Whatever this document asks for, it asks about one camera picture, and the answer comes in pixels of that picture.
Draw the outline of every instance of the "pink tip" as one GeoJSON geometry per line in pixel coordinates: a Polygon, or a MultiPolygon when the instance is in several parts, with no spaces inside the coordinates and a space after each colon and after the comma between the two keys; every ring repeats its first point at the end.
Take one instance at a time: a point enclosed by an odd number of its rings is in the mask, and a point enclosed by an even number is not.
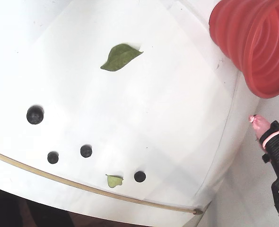
{"type": "Polygon", "coordinates": [[[249,116],[249,122],[251,122],[251,123],[252,123],[254,120],[255,120],[255,117],[254,117],[254,116],[252,116],[252,115],[251,115],[251,116],[249,116]]]}

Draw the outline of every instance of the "white surface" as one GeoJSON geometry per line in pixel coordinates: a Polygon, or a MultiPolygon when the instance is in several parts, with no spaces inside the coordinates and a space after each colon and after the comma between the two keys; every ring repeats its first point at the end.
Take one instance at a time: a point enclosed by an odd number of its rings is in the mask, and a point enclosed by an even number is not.
{"type": "MultiPolygon", "coordinates": [[[[209,1],[206,12],[210,5],[215,4],[209,1]]],[[[199,2],[75,0],[34,44],[29,41],[19,53],[8,52],[18,43],[7,44],[0,53],[0,153],[110,192],[205,206],[258,98],[212,42],[207,13],[200,10],[199,2]],[[144,53],[117,72],[101,70],[120,43],[144,53]],[[26,112],[35,104],[45,114],[34,126],[26,112]],[[84,144],[93,147],[90,158],[79,153],[84,144]],[[60,160],[50,165],[47,154],[53,150],[60,160]],[[147,175],[141,184],[133,179],[138,170],[147,175]],[[122,175],[123,186],[110,189],[105,174],[122,175]]],[[[134,224],[182,226],[192,217],[72,189],[6,164],[0,164],[0,189],[134,224]],[[124,215],[117,215],[118,207],[124,215]]]]}
{"type": "MultiPolygon", "coordinates": [[[[279,96],[261,100],[255,114],[279,122],[279,96]]],[[[277,177],[255,138],[250,128],[199,227],[279,227],[271,191],[277,177]]]]}

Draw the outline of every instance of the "dark floor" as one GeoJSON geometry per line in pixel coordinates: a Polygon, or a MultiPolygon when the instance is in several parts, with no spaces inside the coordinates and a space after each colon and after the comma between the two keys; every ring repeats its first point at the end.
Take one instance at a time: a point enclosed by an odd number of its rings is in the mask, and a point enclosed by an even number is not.
{"type": "Polygon", "coordinates": [[[15,201],[16,205],[13,207],[15,207],[15,210],[19,209],[19,211],[17,211],[17,214],[14,216],[19,216],[20,213],[23,221],[23,227],[140,227],[137,225],[66,212],[35,203],[0,190],[0,200],[3,200],[2,202],[5,201],[3,198],[6,198],[6,201],[15,201]]]}

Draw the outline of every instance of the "white curved board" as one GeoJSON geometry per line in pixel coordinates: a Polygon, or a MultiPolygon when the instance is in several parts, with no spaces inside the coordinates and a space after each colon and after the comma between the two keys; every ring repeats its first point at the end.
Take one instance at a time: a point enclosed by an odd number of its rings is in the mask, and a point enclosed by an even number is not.
{"type": "MultiPolygon", "coordinates": [[[[167,3],[75,0],[31,48],[8,56],[6,64],[0,61],[0,153],[109,192],[175,206],[206,205],[196,199],[197,192],[205,183],[227,124],[237,69],[187,4],[167,3]],[[117,72],[101,70],[110,49],[121,43],[144,53],[117,72]],[[39,125],[26,120],[32,105],[44,109],[39,125]],[[92,146],[89,158],[80,155],[84,144],[92,146]],[[47,161],[50,151],[59,153],[54,165],[47,161]],[[139,170],[147,176],[143,183],[133,178],[139,170]],[[123,176],[123,185],[109,188],[106,174],[123,176]]],[[[237,95],[247,99],[247,107],[233,109],[234,113],[244,110],[239,116],[243,123],[258,99],[246,89],[237,95]]],[[[216,173],[222,166],[213,168],[216,173]]],[[[0,188],[95,217],[142,225],[161,223],[157,215],[143,221],[85,210],[81,202],[72,201],[77,197],[90,202],[94,197],[97,203],[100,197],[88,192],[76,195],[77,189],[71,189],[76,194],[65,202],[31,195],[31,187],[17,192],[0,183],[0,188]]],[[[120,203],[111,198],[100,202],[99,206],[112,209],[120,203]]],[[[151,214],[163,212],[165,218],[167,211],[159,210],[149,208],[151,214]]],[[[182,215],[168,217],[168,226],[191,218],[182,215]]]]}

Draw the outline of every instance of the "pink rubber band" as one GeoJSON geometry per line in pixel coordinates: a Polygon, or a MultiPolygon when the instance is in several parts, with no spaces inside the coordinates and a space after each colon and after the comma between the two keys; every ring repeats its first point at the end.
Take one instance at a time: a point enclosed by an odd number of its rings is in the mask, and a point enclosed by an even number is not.
{"type": "Polygon", "coordinates": [[[262,143],[262,147],[265,149],[267,142],[269,142],[270,139],[272,139],[274,136],[277,136],[278,134],[279,134],[279,131],[276,131],[276,132],[272,133],[270,136],[268,136],[268,138],[266,138],[264,140],[264,142],[262,143]]]}

